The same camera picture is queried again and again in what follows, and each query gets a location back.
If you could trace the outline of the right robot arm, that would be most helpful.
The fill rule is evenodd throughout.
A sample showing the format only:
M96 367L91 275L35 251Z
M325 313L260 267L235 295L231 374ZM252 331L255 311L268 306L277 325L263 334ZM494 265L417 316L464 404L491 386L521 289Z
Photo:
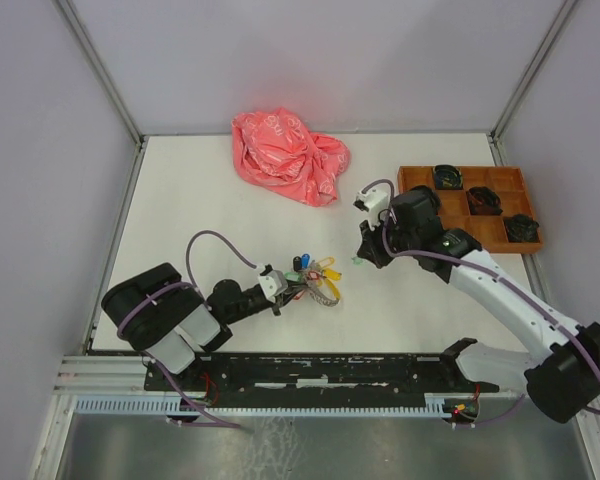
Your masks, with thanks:
M486 382L519 393L551 420L564 424L587 411L600 416L600 324L583 325L516 282L461 228L447 229L439 197L428 187L405 193L377 182L354 201L364 212L359 258L377 268L410 257L425 271L471 297L524 346L514 352L462 339L438 368L447 389Z

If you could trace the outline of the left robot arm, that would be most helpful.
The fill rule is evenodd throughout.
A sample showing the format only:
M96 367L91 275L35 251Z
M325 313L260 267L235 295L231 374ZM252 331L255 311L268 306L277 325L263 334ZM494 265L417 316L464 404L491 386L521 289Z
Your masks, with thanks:
M281 309L308 285L266 266L258 283L243 289L235 280L219 281L204 298L169 263L160 264L111 288L101 308L119 339L166 368L167 379L189 390L201 378L196 353L213 352L231 337L230 326L266 310Z

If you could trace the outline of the black coiled item left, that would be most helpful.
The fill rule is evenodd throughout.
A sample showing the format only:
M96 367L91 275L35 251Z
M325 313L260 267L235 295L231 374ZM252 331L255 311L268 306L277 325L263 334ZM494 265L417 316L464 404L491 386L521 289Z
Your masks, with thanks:
M433 208L435 209L436 212L438 212L440 210L441 207L441 200L438 196L438 194L436 193L435 190L431 189L429 186L427 185L417 185L414 186L413 188L411 188L411 191L419 191L423 194L425 194L428 199L430 200L431 204L433 205Z

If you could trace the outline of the black coiled item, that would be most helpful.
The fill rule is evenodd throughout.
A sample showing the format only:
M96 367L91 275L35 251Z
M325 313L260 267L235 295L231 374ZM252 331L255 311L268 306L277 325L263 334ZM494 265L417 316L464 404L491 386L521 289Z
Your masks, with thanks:
M419 191L423 194L425 194L428 199L430 200L431 204L433 205L433 208L435 209L436 212L438 212L440 210L441 207L441 200L438 196L438 194L436 193L435 190L431 189L429 186L427 185L417 185L414 186L413 188L411 188L411 191Z
M505 232L511 243L537 243L539 223L531 216L516 214L504 218Z
M472 187L466 192L469 211L476 216L500 216L500 197L486 186Z
M462 190L462 172L453 165L440 164L432 169L434 186L437 190Z

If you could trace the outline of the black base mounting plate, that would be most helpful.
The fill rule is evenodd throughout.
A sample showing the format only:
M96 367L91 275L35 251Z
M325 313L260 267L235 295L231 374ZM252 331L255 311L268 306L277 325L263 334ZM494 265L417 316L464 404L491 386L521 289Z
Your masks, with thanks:
M215 407L421 407L427 394L497 393L467 380L440 354L212 353L175 376Z

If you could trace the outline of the black coiled item top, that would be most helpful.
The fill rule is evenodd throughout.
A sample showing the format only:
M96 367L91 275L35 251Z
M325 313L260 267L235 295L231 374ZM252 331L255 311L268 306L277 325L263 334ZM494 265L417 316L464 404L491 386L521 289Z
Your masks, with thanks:
M440 164L432 169L434 186L437 190L462 190L462 172L453 165Z

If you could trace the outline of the black coiled item middle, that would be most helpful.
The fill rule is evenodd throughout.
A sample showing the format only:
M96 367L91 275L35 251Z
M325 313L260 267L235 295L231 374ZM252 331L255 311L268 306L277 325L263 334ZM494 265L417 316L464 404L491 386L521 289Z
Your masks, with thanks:
M466 192L469 211L476 216L500 216L500 197L486 186L472 187Z

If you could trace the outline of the crumpled pink plastic bag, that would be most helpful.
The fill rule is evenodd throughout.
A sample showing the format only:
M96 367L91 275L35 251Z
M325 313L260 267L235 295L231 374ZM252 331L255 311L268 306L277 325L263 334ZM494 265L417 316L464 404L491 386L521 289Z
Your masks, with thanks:
M312 131L293 112L246 112L231 123L233 166L258 187L311 207L338 199L337 178L350 165L341 140Z

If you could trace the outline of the black coiled item right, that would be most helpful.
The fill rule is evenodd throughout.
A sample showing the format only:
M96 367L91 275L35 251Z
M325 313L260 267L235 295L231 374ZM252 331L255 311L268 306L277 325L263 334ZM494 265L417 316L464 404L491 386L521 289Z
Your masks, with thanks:
M511 243L537 243L539 223L531 216L516 214L504 218L505 232Z

